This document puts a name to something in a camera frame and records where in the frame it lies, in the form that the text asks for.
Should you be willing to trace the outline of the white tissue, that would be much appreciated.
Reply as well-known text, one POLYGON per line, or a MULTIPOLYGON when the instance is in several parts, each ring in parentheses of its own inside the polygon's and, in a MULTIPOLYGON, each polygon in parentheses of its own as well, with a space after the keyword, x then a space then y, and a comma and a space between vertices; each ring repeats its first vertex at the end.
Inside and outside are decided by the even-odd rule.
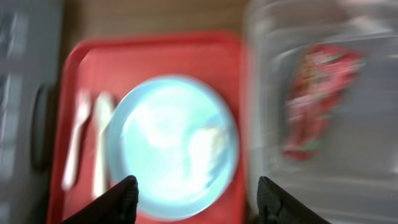
POLYGON ((226 148, 228 135, 221 127, 210 126, 196 131, 188 145, 193 185, 204 187, 213 178, 218 158, 226 148))

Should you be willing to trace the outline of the red strawberry cake wrapper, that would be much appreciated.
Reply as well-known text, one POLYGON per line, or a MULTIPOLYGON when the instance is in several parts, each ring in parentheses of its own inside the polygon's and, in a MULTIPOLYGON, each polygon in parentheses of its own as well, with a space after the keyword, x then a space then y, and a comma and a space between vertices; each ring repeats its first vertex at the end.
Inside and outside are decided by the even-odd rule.
POLYGON ((332 44, 308 48, 285 102, 289 130, 283 155, 304 160, 316 153, 333 111, 362 65, 357 50, 332 44))

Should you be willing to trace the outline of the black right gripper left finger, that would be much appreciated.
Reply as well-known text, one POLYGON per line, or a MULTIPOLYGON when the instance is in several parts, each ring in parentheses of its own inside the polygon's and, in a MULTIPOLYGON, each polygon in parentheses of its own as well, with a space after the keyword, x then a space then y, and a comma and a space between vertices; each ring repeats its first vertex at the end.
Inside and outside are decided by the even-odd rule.
POLYGON ((129 175, 62 224, 135 224, 139 190, 129 175))

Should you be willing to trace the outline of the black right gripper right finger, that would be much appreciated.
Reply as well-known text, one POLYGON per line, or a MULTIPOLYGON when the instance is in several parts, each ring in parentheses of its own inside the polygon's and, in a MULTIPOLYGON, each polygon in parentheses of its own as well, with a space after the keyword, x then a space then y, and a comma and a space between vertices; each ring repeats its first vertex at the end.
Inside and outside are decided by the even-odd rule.
POLYGON ((263 224, 330 224, 266 176, 259 178, 257 207, 263 224))

